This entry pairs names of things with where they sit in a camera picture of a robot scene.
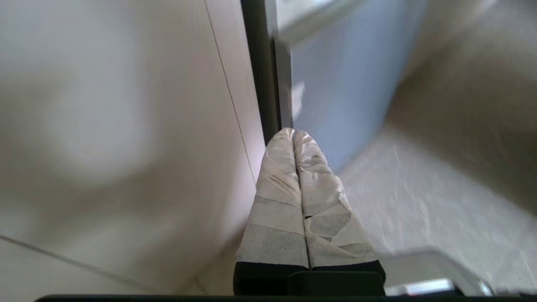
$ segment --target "gray floor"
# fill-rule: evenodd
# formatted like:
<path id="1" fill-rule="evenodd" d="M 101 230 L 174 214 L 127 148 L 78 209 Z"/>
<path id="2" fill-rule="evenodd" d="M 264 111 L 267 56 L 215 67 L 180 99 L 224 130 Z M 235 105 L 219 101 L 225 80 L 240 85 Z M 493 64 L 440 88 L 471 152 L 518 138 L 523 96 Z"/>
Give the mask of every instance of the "gray floor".
<path id="1" fill-rule="evenodd" d="M 500 1 L 398 90 L 340 175 L 374 247 L 537 289 L 537 3 Z"/>

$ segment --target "floor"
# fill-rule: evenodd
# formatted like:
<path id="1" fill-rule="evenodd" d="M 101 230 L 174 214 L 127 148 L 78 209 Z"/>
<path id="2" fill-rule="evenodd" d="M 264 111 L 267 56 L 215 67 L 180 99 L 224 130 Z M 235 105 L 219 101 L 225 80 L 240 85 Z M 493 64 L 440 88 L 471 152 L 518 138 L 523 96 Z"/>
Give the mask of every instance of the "floor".
<path id="1" fill-rule="evenodd" d="M 537 290 L 537 4 L 503 1 L 402 83 L 340 175 L 377 251 L 437 248 Z M 238 242 L 184 290 L 232 294 Z"/>

